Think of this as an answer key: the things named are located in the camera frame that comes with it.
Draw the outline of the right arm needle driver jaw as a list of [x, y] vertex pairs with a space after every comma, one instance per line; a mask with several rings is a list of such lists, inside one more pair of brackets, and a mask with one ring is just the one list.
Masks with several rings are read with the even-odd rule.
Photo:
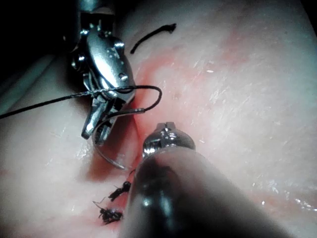
[[104, 118], [108, 100], [102, 95], [98, 95], [92, 99], [92, 104], [89, 113], [86, 117], [81, 136], [84, 139], [89, 139], [97, 128], [98, 123]]
[[110, 101], [106, 101], [106, 107], [102, 112], [101, 118], [97, 124], [97, 128], [95, 130], [95, 143], [96, 144], [104, 144], [107, 137], [110, 135], [112, 127], [116, 121], [114, 117], [109, 118], [109, 116], [113, 113], [119, 112], [124, 106], [124, 101], [120, 98], [112, 99]]

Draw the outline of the left arm needle driver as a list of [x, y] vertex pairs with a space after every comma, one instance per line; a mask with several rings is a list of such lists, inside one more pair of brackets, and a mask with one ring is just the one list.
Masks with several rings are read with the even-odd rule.
[[143, 142], [142, 157], [147, 158], [167, 147], [184, 147], [196, 150], [194, 140], [178, 129], [174, 122], [158, 123], [156, 129]]

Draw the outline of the right arm needle driver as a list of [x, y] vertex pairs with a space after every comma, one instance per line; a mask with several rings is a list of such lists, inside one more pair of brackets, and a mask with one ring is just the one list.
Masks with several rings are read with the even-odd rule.
[[79, 11], [79, 40], [72, 51], [72, 67], [89, 91], [103, 90], [101, 101], [130, 103], [135, 85], [124, 42], [115, 36], [115, 15], [107, 8]]

